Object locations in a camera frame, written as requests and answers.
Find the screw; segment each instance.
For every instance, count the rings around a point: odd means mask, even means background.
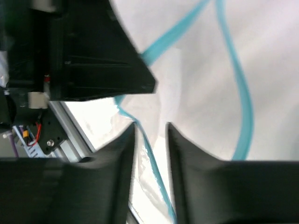
[[[47,141],[47,146],[54,146],[54,141],[52,139],[50,139],[49,141]]]

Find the white cloth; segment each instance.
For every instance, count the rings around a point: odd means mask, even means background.
[[[139,52],[198,3],[195,0],[112,2]],[[226,1],[228,26],[254,107],[250,160],[299,159],[298,9],[297,0]],[[159,81],[156,94],[126,96],[122,106],[141,121],[170,191],[164,139],[166,122],[174,122],[186,137],[225,160],[231,159],[239,136],[240,99],[214,1],[150,69]],[[117,114],[110,98],[68,106],[95,147],[110,141],[130,122]],[[133,206],[144,223],[171,223],[142,139],[138,146]]]

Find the wire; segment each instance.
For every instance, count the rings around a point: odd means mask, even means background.
[[[159,39],[157,39],[152,45],[150,45],[149,48],[147,48],[141,54],[141,57],[143,58],[147,66],[151,66],[169,47],[171,47],[179,38],[181,38],[186,33],[186,31],[196,21],[197,17],[206,7],[208,2],[209,0],[200,1],[195,6],[195,8],[193,8],[193,10],[191,10],[182,20],[180,20],[174,27],[172,27],[164,35],[162,35]],[[163,200],[168,207],[168,214],[172,218],[173,223],[176,223],[177,222],[176,214],[174,212],[173,206],[171,204],[166,188],[164,186],[148,137],[140,121],[137,118],[135,118],[133,115],[127,113],[121,107],[121,102],[123,101],[124,97],[125,96],[123,95],[114,98],[115,104],[119,109],[119,114],[131,118],[134,122],[136,122],[138,128],[141,130],[143,135],[144,145],[146,148],[147,155],[149,157],[150,164],[152,166],[154,176],[159,185]]]
[[[14,142],[14,136],[13,136],[13,132],[12,131],[9,131],[7,133],[7,136],[9,137],[9,141],[10,141],[10,144],[11,144],[11,147],[13,148],[13,151],[14,151],[14,155],[16,158],[19,158],[19,153],[18,153],[18,150],[15,146],[15,142]]]
[[[230,60],[234,67],[235,79],[239,90],[242,109],[241,131],[232,160],[245,160],[249,153],[254,129],[254,114],[252,109],[252,102],[241,63],[238,59],[234,43],[229,33],[228,25],[225,18],[224,0],[216,0],[216,13],[218,23],[222,30],[229,52]]]
[[[36,133],[36,136],[35,136],[35,141],[32,144],[27,144],[28,147],[35,146],[39,141],[39,137],[41,135],[41,130],[42,130],[42,124],[36,122],[36,127],[37,127],[37,133]]]
[[[23,134],[24,128],[22,126],[19,126],[19,129],[20,129],[21,133]]]

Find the teal tubing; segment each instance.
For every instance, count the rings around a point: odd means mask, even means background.
[[[225,43],[229,52],[230,60],[235,71],[235,80],[237,82],[241,109],[242,109],[242,124],[239,139],[233,155],[232,160],[245,160],[249,153],[253,129],[254,129],[254,114],[252,109],[252,102],[246,78],[238,59],[232,38],[229,33],[228,25],[225,18],[224,0],[216,0],[216,12],[219,26],[222,30]]]
[[[167,31],[164,35],[162,35],[159,39],[157,39],[148,49],[146,49],[142,54],[142,58],[147,64],[147,66],[151,66],[169,47],[171,47],[179,38],[181,38],[185,32],[190,28],[190,26],[196,21],[197,17],[203,11],[205,6],[208,4],[209,0],[202,0],[199,2],[195,8],[189,12],[181,21],[179,21],[173,28]],[[252,134],[253,134],[253,110],[252,110],[252,103],[249,95],[249,90],[247,87],[247,83],[244,77],[243,70],[241,68],[240,62],[238,60],[233,42],[231,40],[228,27],[226,24],[224,10],[223,10],[223,1],[216,0],[216,10],[217,10],[217,17],[222,29],[226,45],[230,54],[230,58],[232,60],[232,64],[235,70],[235,79],[238,85],[238,90],[241,99],[241,107],[242,107],[242,127],[239,136],[239,140],[236,146],[235,154],[233,156],[233,160],[244,160],[247,157],[249,152]],[[169,216],[172,218],[173,223],[176,224],[176,215],[167,194],[165,185],[163,183],[161,174],[157,167],[157,162],[155,160],[152,148],[150,146],[148,137],[143,129],[140,121],[135,118],[133,115],[126,112],[122,107],[121,103],[124,99],[123,96],[117,96],[114,98],[115,104],[119,109],[119,113],[122,116],[131,118],[138,128],[141,130],[144,145],[147,151],[147,155],[149,157],[153,173],[159,185],[162,197],[164,202],[168,207]]]
[[[208,4],[209,0],[202,0],[199,2],[191,12],[189,12],[181,21],[179,21],[174,27],[168,30],[164,35],[158,38],[149,48],[147,48],[142,54],[141,57],[143,58],[144,62],[147,66],[151,66],[169,47],[171,47],[179,38],[181,38],[185,32],[190,28],[190,26],[196,21],[197,17],[199,16],[200,12],[205,8]],[[114,98],[115,104],[119,109],[119,113],[122,116],[131,118],[141,130],[145,148],[147,151],[147,155],[150,160],[150,164],[154,173],[154,176],[157,180],[159,185],[162,197],[164,202],[168,207],[168,214],[172,218],[173,223],[177,223],[176,214],[174,212],[173,206],[167,194],[165,185],[163,183],[161,174],[159,172],[156,159],[154,157],[152,148],[150,146],[150,142],[148,137],[140,123],[140,121],[135,118],[133,115],[127,113],[122,107],[121,102],[123,101],[125,96],[117,96]]]

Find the purple wire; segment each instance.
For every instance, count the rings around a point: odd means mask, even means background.
[[[9,140],[10,140],[10,144],[11,144],[11,147],[13,148],[13,151],[14,151],[14,155],[19,158],[19,153],[18,153],[18,150],[15,146],[15,142],[14,142],[14,136],[13,136],[13,133],[12,131],[9,131],[7,133],[8,137],[9,137]]]

